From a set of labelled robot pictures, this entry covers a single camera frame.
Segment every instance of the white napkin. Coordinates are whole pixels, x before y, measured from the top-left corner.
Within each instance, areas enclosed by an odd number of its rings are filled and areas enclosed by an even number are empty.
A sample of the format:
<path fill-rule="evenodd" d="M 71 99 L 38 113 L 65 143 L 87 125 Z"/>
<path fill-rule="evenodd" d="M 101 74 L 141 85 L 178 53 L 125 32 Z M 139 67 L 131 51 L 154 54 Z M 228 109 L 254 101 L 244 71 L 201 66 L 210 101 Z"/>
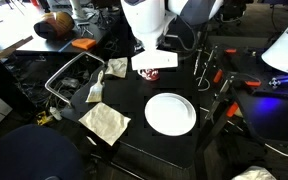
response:
<path fill-rule="evenodd" d="M 121 113 L 100 102 L 79 121 L 98 137 L 113 146 L 127 128 L 130 120 L 130 118 L 124 117 Z"/>
<path fill-rule="evenodd" d="M 105 74 L 125 78 L 127 68 L 127 58 L 110 59 L 107 64 Z"/>

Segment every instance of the office chair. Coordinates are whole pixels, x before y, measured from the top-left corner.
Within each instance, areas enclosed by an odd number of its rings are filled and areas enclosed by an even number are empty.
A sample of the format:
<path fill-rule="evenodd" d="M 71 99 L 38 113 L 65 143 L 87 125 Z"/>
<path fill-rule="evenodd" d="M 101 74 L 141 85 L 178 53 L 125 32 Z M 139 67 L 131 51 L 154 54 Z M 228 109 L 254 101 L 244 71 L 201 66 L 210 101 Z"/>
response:
<path fill-rule="evenodd" d="M 82 180 L 84 174 L 77 148 L 50 128 L 26 125 L 0 139 L 0 180 Z"/>

